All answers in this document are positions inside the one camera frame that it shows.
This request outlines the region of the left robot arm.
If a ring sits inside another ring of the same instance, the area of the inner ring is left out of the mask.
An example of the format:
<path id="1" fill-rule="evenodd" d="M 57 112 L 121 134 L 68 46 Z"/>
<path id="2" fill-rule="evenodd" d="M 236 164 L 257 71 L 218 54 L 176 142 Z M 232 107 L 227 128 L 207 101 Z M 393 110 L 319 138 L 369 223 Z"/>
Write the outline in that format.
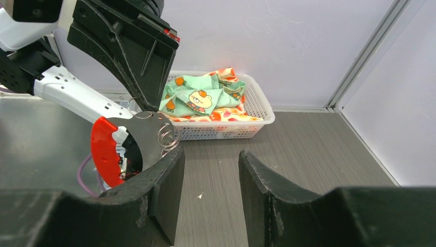
<path id="1" fill-rule="evenodd" d="M 62 1 L 1 1 L 1 84 L 54 101 L 90 122 L 132 115 L 67 76 L 45 37 Z M 163 1 L 76 1 L 67 40 L 106 69 L 138 106 L 158 110 L 180 39 L 161 18 Z"/>

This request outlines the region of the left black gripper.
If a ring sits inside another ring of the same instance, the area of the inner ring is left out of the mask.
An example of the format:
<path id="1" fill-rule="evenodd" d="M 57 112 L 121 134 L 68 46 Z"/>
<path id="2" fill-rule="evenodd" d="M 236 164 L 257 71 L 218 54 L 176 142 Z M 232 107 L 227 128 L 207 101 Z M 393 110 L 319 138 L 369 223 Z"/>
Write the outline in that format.
<path id="1" fill-rule="evenodd" d="M 180 38 L 164 1 L 81 0 L 68 42 L 108 69 L 143 111 L 157 112 Z"/>

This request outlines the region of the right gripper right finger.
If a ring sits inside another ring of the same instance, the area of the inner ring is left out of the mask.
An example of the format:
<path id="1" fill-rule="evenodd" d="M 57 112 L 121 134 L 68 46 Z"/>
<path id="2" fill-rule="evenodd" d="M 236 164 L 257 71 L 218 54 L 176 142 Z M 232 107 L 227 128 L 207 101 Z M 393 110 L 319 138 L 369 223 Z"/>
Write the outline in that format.
<path id="1" fill-rule="evenodd" d="M 434 187 L 307 190 L 239 154 L 249 246 L 435 246 Z"/>

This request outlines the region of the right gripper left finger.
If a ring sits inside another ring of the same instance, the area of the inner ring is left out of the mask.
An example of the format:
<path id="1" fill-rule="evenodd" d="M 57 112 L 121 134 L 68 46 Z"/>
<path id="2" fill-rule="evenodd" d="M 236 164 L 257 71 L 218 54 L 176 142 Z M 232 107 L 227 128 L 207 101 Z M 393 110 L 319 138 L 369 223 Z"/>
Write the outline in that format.
<path id="1" fill-rule="evenodd" d="M 185 152 L 98 198 L 54 189 L 1 190 L 1 246 L 173 246 Z"/>

